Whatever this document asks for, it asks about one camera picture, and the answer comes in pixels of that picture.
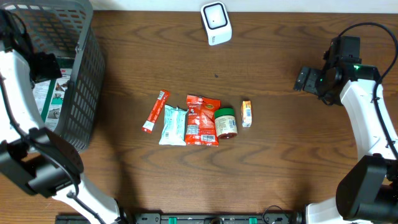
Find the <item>green lid jar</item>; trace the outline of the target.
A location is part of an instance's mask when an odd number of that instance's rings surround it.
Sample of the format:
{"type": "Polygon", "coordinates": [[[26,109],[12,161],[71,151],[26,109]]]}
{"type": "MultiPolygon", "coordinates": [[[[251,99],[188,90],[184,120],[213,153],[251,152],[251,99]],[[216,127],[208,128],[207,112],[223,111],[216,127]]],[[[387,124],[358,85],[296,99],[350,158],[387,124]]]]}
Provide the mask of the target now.
{"type": "Polygon", "coordinates": [[[214,116],[218,139],[231,139],[238,135],[234,109],[218,109],[215,111],[214,116]]]}

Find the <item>green 3M gloves pack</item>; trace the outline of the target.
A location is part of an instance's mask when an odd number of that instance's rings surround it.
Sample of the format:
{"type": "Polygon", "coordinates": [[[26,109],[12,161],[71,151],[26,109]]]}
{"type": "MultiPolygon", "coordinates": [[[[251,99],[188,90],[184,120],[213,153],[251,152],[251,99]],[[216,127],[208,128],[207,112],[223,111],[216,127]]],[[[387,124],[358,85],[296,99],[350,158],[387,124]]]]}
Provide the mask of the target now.
{"type": "Polygon", "coordinates": [[[74,59],[57,58],[61,78],[36,83],[33,89],[35,102],[45,127],[54,131],[60,119],[65,92],[71,78],[74,59]]]}

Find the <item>red Hacks candy bag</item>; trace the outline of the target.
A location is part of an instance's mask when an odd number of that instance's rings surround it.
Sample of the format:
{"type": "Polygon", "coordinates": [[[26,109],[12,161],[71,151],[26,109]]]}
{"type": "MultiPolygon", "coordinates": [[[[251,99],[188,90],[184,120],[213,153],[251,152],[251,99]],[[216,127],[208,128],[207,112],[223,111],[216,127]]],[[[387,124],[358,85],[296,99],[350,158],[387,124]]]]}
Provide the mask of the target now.
{"type": "Polygon", "coordinates": [[[214,113],[221,101],[202,96],[187,96],[188,123],[185,142],[188,145],[218,146],[214,113]]]}

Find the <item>light teal snack packet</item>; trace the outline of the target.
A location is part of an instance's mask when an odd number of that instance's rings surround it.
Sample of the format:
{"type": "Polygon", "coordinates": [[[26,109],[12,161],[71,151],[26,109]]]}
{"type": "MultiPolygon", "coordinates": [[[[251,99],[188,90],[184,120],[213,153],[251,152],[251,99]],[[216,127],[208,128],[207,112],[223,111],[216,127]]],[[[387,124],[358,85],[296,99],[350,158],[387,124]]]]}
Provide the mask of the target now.
{"type": "Polygon", "coordinates": [[[185,120],[187,111],[165,105],[164,128],[162,130],[160,145],[186,146],[185,120]]]}

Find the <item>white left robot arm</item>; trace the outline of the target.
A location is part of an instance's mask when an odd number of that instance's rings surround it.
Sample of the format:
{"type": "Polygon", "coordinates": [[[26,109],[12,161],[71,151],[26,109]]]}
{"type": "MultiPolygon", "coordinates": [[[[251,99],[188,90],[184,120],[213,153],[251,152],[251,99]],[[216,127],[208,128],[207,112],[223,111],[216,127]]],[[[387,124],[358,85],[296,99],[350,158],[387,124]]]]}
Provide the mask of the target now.
{"type": "Polygon", "coordinates": [[[85,175],[104,80],[88,1],[1,2],[1,173],[90,223],[130,223],[85,175]]]}

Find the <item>red stick sachet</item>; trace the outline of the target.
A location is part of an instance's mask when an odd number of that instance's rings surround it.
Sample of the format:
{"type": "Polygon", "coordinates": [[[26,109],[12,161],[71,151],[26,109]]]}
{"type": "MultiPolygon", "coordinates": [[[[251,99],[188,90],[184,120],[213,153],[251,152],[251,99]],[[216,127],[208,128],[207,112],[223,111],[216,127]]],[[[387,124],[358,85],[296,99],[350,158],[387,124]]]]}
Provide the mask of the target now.
{"type": "Polygon", "coordinates": [[[148,116],[148,118],[146,119],[144,125],[142,126],[142,130],[146,133],[151,133],[155,123],[160,115],[160,112],[162,111],[162,109],[165,106],[166,101],[168,100],[170,96],[170,92],[167,90],[160,90],[160,93],[156,99],[156,102],[148,116]]]}

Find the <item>small orange carton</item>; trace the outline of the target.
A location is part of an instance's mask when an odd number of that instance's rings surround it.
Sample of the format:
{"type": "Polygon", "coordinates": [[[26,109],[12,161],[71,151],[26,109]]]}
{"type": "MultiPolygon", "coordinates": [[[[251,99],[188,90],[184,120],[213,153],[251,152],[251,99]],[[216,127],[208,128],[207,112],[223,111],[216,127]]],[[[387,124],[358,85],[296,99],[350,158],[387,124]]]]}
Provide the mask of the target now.
{"type": "Polygon", "coordinates": [[[241,105],[242,127],[249,128],[252,125],[251,101],[243,101],[241,105]]]}

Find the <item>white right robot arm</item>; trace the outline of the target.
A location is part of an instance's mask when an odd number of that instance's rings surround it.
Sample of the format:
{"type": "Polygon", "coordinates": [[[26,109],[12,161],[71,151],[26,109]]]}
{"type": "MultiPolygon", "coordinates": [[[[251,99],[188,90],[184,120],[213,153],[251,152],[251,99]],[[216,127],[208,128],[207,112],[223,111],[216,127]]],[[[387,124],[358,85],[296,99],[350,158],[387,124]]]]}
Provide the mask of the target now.
{"type": "Polygon", "coordinates": [[[294,90],[343,106],[358,154],[336,195],[306,206],[306,223],[397,223],[397,134],[379,79],[376,67],[358,63],[300,71],[294,90]]]}

